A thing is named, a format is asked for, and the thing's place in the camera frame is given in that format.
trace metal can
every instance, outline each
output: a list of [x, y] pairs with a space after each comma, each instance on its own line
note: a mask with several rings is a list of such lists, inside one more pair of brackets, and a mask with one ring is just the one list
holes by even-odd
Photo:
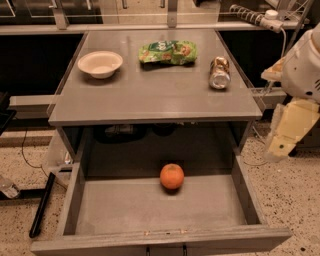
[[209, 85], [215, 89], [225, 89], [231, 81], [229, 61], [225, 57], [216, 57], [210, 64]]

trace terrazzo floor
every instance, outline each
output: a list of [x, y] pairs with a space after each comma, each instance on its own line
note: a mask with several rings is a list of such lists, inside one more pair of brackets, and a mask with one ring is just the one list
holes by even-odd
[[[266, 124], [258, 127], [265, 135]], [[7, 131], [0, 137], [0, 174], [11, 178], [21, 189], [43, 188], [51, 129]], [[320, 149], [299, 150], [295, 157], [280, 163], [266, 163], [262, 157], [264, 144], [253, 134], [242, 152], [249, 177], [262, 210], [271, 227], [289, 227], [293, 236], [264, 253], [242, 256], [320, 255]], [[34, 240], [54, 236], [65, 189], [54, 184], [42, 222], [41, 234]], [[29, 230], [40, 199], [0, 202], [0, 256], [33, 255]]]

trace cabinet top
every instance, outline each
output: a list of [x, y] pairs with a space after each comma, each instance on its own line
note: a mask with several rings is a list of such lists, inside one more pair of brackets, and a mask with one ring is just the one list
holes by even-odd
[[[194, 65], [142, 65], [141, 46], [167, 40], [197, 45]], [[93, 51], [113, 51], [124, 63], [110, 78], [82, 73], [77, 61]], [[230, 62], [227, 90], [209, 86], [213, 58]], [[90, 31], [49, 118], [54, 126], [116, 123], [254, 120], [261, 117], [228, 52], [213, 29]]]

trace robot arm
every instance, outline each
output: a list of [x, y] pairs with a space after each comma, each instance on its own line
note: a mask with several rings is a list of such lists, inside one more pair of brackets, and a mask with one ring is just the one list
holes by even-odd
[[288, 156], [320, 118], [320, 23], [261, 77], [280, 81], [283, 90], [294, 97], [286, 106], [275, 109], [268, 135], [265, 158], [278, 162]]

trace cable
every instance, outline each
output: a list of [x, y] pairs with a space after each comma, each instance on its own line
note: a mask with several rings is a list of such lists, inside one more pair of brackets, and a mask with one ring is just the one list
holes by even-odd
[[257, 131], [256, 127], [254, 127], [254, 125], [252, 126], [252, 130], [254, 131], [254, 133], [258, 136], [258, 138], [261, 140], [260, 142], [264, 143], [264, 138], [259, 134], [259, 132]]
[[[281, 51], [281, 58], [284, 57], [284, 52], [286, 49], [286, 44], [287, 44], [287, 34], [286, 31], [281, 28], [282, 34], [283, 34], [283, 43], [282, 43], [282, 51]], [[274, 85], [274, 81], [268, 81], [267, 85], [264, 87], [264, 93], [260, 97], [261, 99], [264, 98], [271, 90]]]
[[295, 14], [298, 14], [298, 11], [302, 8], [304, 8], [306, 6], [306, 4], [308, 3], [308, 0], [306, 0], [303, 4], [299, 4], [298, 2], [296, 2], [296, 4], [300, 5], [295, 11], [291, 12], [290, 15], [287, 15], [286, 18], [289, 18]]
[[287, 43], [287, 34], [286, 31], [281, 28], [282, 34], [283, 34], [283, 44], [282, 44], [282, 51], [281, 51], [281, 58], [284, 56], [284, 51], [286, 49], [286, 43]]
[[[28, 133], [28, 128], [26, 129], [26, 132], [25, 132], [25, 134], [24, 134], [24, 138], [23, 138], [23, 141], [22, 141], [22, 145], [21, 145], [21, 154], [22, 154], [22, 157], [23, 157], [23, 159], [24, 159], [24, 161], [26, 162], [27, 165], [29, 165], [30, 167], [35, 168], [35, 169], [41, 169], [42, 172], [44, 173], [44, 175], [45, 175], [47, 178], [49, 178], [48, 174], [45, 172], [45, 170], [43, 169], [42, 165], [40, 165], [40, 166], [35, 166], [35, 165], [30, 164], [29, 161], [27, 160], [25, 154], [24, 154], [24, 143], [25, 143], [26, 138], [27, 138], [27, 133]], [[67, 190], [67, 188], [66, 188], [65, 186], [63, 186], [62, 184], [58, 183], [57, 181], [55, 181], [55, 183], [56, 183], [57, 185], [59, 185], [60, 187], [64, 188], [65, 190]]]

